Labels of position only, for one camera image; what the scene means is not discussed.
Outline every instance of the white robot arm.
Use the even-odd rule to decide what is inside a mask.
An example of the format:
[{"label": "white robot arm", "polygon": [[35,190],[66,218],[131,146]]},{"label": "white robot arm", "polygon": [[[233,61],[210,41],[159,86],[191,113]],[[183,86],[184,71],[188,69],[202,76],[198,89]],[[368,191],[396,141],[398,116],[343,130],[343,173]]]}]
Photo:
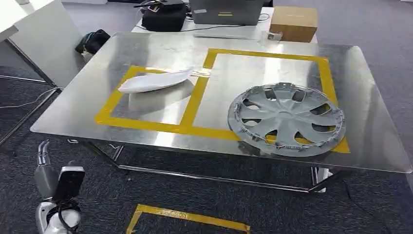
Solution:
[{"label": "white robot arm", "polygon": [[80,209],[73,200],[79,193],[84,170],[80,166],[63,167],[60,174],[50,164],[49,141],[39,145],[35,179],[44,198],[36,208],[36,225],[40,234],[74,234],[80,222]]}]

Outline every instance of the brown cardboard box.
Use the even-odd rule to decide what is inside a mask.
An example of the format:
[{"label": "brown cardboard box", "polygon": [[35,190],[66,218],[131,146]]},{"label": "brown cardboard box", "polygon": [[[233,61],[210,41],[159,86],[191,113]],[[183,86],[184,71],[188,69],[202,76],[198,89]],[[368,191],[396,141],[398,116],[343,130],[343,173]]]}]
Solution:
[{"label": "brown cardboard box", "polygon": [[317,21],[315,8],[276,6],[270,32],[282,32],[281,40],[310,42],[317,31]]}]

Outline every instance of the metal table frame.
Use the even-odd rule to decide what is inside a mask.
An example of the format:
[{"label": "metal table frame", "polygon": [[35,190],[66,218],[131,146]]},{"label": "metal table frame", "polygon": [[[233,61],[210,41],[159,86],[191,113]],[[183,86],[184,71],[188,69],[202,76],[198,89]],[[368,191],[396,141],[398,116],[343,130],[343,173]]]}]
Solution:
[{"label": "metal table frame", "polygon": [[281,184],[270,184],[270,183],[262,183],[256,181],[249,181],[249,180],[239,180],[239,179],[231,179],[231,178],[224,178],[224,177],[214,177],[214,176],[206,176],[206,175],[195,175],[195,174],[188,174],[182,172],[172,172],[172,171],[164,171],[158,169],[151,169],[145,167],[135,167],[129,165],[118,164],[118,159],[120,154],[122,153],[125,146],[119,146],[113,156],[105,153],[103,150],[99,149],[95,144],[90,141],[79,141],[83,146],[88,148],[98,157],[102,158],[106,162],[108,162],[111,166],[114,166],[116,169],[122,170],[129,170],[129,171],[137,171],[137,172],[148,172],[160,175],[169,175],[169,176],[179,176],[191,179],[205,179],[205,180],[212,180],[218,182],[225,182],[225,183],[234,183],[240,185],[249,185],[255,187],[264,187],[270,189],[279,189],[279,190],[286,190],[286,191],[294,191],[294,192],[302,192],[302,193],[324,193],[325,189],[328,185],[336,182],[337,180],[341,180],[345,176],[348,176],[351,172],[347,170],[338,171],[330,176],[320,176],[320,170],[326,172],[327,175],[328,169],[319,168],[319,167],[311,167],[311,180],[312,186],[310,188],[303,188],[303,187],[295,187],[295,186],[288,186],[288,185],[281,185]]},{"label": "metal table frame", "polygon": [[[21,82],[29,82],[35,84],[44,84],[50,85],[51,87],[57,87],[53,81],[23,52],[21,51],[10,39],[4,40],[4,42],[10,46],[16,54],[23,59],[23,61],[29,65],[34,72],[36,72],[43,80],[37,79],[29,79],[29,78],[20,78],[20,77],[12,77],[12,76],[4,76],[0,75],[0,78],[7,79],[7,80],[14,80],[14,81],[21,81]],[[36,111],[42,107],[47,100],[49,100],[53,94],[60,93],[59,89],[52,90],[39,104],[37,104],[29,113],[27,113],[15,126],[13,126],[9,132],[7,132],[1,139],[0,139],[0,153],[15,156],[15,152],[8,150],[3,147],[3,144],[34,114]]]}]

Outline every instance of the stainless steel tabletop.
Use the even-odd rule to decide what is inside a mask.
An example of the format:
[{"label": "stainless steel tabletop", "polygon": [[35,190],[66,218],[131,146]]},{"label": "stainless steel tabletop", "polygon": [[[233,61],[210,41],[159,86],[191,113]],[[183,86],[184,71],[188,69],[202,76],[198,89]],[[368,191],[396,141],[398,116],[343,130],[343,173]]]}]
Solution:
[{"label": "stainless steel tabletop", "polygon": [[[126,79],[195,66],[206,77],[140,94]],[[345,139],[307,158],[260,153],[229,130],[233,99],[262,84],[322,90],[346,115]],[[269,157],[327,168],[412,172],[380,92],[357,46],[115,34],[31,127],[37,133],[149,145],[167,150]]]}]

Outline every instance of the yellow tape rectangle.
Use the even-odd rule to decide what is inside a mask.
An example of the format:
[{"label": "yellow tape rectangle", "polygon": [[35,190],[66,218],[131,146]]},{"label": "yellow tape rectangle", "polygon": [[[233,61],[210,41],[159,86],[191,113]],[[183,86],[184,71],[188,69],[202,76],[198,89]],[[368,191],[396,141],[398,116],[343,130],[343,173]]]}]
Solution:
[{"label": "yellow tape rectangle", "polygon": [[200,214],[191,214],[191,213],[186,213],[186,212],[181,212],[181,211],[174,211],[174,210],[168,210],[168,209],[138,204],[136,206],[135,212],[133,213],[131,222],[129,223],[128,228],[126,229],[126,234],[131,234],[133,232],[133,229],[136,226],[138,219],[142,213],[162,215],[162,216],[171,217],[171,218],[178,218],[178,219],[184,219],[184,220],[189,220],[189,221],[194,221],[194,222],[199,222],[199,223],[211,224],[211,225],[215,225],[215,226],[219,226],[223,228],[243,231],[246,233],[249,233],[250,231],[250,226],[245,225],[243,223],[238,223],[238,222],[219,219],[219,218],[213,218],[210,216],[204,216]]},{"label": "yellow tape rectangle", "polygon": [[[334,83],[331,77],[330,66],[327,58],[318,56],[286,55],[242,50],[209,49],[203,67],[206,69],[212,69],[218,54],[279,59],[295,59],[317,62],[319,67],[322,91],[335,105],[338,105],[336,92],[334,90]],[[142,121],[138,119],[112,117],[111,113],[122,97],[122,93],[118,91],[118,88],[120,87],[120,85],[122,85],[123,82],[125,82],[129,78],[134,77],[138,72],[163,73],[163,71],[160,70],[147,69],[145,67],[139,66],[131,66],[130,69],[126,72],[125,76],[121,79],[120,83],[117,85],[115,90],[113,91],[112,95],[108,98],[103,108],[96,114],[94,119],[97,124],[104,124],[123,128],[134,128],[148,131],[194,135],[200,137],[211,137],[226,140],[240,140],[238,136],[230,130],[193,126],[194,119],[196,117],[199,106],[201,104],[202,97],[208,84],[208,78],[205,77],[198,77],[195,87],[189,98],[185,112],[180,121],[180,124],[167,124],[160,122]],[[348,147],[346,137],[344,137],[343,140],[334,149],[332,149],[332,151],[339,153],[349,153],[350,149]]]}]

